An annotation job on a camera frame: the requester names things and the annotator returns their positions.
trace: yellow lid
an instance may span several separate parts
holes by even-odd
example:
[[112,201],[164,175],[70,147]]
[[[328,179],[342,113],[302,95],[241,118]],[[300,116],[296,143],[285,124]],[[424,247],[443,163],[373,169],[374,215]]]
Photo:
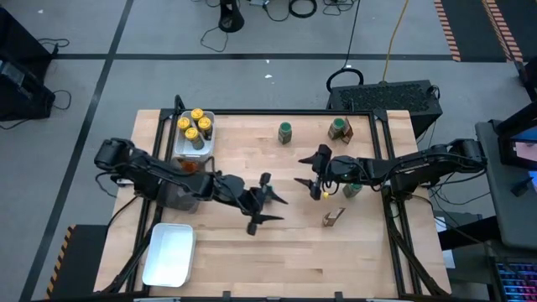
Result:
[[177,121],[177,127],[181,130],[190,128],[190,119],[188,117],[182,117]]
[[192,110],[191,115],[192,115],[192,118],[194,118],[194,120],[197,121],[203,117],[203,110],[201,110],[200,108],[196,108]]
[[185,136],[188,140],[195,140],[196,138],[198,138],[198,136],[200,136],[200,134],[198,133],[198,129],[188,128],[185,131]]
[[209,117],[202,117],[198,121],[198,126],[200,127],[200,130],[209,130],[211,129],[211,120]]

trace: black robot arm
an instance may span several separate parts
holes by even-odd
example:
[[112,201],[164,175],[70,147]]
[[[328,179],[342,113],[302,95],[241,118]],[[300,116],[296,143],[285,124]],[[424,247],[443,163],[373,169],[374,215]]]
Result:
[[136,148],[127,139],[112,138],[102,143],[94,163],[111,175],[112,180],[126,179],[134,183],[134,192],[149,200],[156,200],[165,182],[178,185],[185,193],[197,200],[214,200],[241,210],[252,217],[247,233],[255,235],[257,224],[281,220],[282,217],[262,215],[263,205],[270,200],[287,204],[279,198],[269,185],[270,174],[263,173],[259,187],[244,189],[244,180],[235,175],[220,172],[185,172],[162,160],[158,160],[142,149]]
[[477,173],[487,165],[481,144],[473,139],[457,139],[396,159],[346,155],[332,158],[330,148],[322,144],[313,156],[299,162],[311,164],[311,169],[317,173],[315,181],[295,179],[310,188],[315,200],[321,198],[323,184],[332,182],[370,185],[376,191],[389,182],[393,195],[404,195],[414,192],[418,185],[436,185],[446,174]]

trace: yellow cable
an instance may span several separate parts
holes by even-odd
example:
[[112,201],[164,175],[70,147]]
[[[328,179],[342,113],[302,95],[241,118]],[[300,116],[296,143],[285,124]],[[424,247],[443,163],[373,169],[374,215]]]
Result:
[[409,0],[404,1],[403,10],[401,11],[401,14],[399,15],[399,20],[397,21],[397,25],[395,25],[394,33],[392,34],[392,38],[389,41],[388,55],[386,55],[386,65],[384,66],[383,81],[386,78],[386,71],[388,71],[389,54],[392,52],[392,44],[394,43],[395,34],[397,33],[399,24],[401,23],[401,20],[403,19],[404,11],[406,11],[407,5],[409,5]]

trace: small bottle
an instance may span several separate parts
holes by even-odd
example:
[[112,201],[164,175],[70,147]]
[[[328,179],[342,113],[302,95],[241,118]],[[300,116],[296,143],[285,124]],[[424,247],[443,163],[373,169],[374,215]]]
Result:
[[345,121],[342,118],[334,118],[334,122],[328,129],[328,137],[330,139],[337,139],[343,134],[343,128],[345,127]]
[[188,117],[182,117],[177,121],[177,127],[185,135],[185,131],[190,128],[190,119]]
[[203,114],[203,110],[201,110],[200,108],[196,108],[190,113],[196,126],[198,125],[198,121],[203,117]]
[[343,194],[346,198],[352,198],[356,196],[362,190],[362,185],[359,184],[346,184],[343,187]]
[[200,129],[201,135],[203,135],[203,138],[206,140],[211,140],[212,136],[212,125],[211,125],[211,119],[209,117],[202,117],[198,121],[198,128]]
[[200,133],[196,128],[188,128],[185,132],[186,139],[192,143],[192,147],[196,150],[200,150],[205,146],[203,139],[200,137]]
[[282,144],[286,144],[291,141],[291,136],[293,132],[291,131],[291,124],[288,122],[282,122],[279,125],[278,130],[278,140]]

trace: wooden table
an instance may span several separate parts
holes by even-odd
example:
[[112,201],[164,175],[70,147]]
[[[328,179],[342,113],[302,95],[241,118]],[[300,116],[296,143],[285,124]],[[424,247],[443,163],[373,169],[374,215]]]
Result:
[[[159,111],[138,112],[132,136],[138,148],[153,149],[158,116]],[[336,291],[342,291],[346,298],[397,297],[380,194],[364,187],[352,200],[340,191],[329,200],[315,201],[305,186],[293,181],[294,177],[314,178],[310,165],[297,160],[311,156],[320,143],[332,148],[333,156],[374,157],[367,117],[349,117],[354,137],[348,145],[327,137],[333,118],[217,115],[216,168],[244,178],[247,188],[258,185],[263,172],[271,173],[271,184],[289,204],[267,205],[263,213],[285,219],[265,222],[252,237],[245,232],[248,217],[230,206],[202,202],[194,215],[165,209],[162,222],[194,227],[194,264],[185,286],[152,287],[151,295],[218,297],[230,290],[235,297],[331,298]],[[408,112],[388,112],[388,118],[396,156],[417,151]],[[277,139],[283,121],[293,127],[292,141],[284,146]],[[387,158],[382,125],[377,127]],[[167,129],[169,125],[164,130],[161,159]],[[415,194],[428,197],[422,189]],[[133,189],[121,188],[117,196],[115,211],[132,198]],[[112,225],[95,290],[105,288],[131,256],[141,204],[139,201],[127,208]],[[336,225],[322,227],[321,218],[339,206],[347,210]],[[406,208],[416,256],[450,292],[430,205],[413,199],[406,202]],[[401,259],[406,291],[412,293],[408,262],[402,253]],[[142,287],[144,262],[145,255],[139,264],[136,289]]]

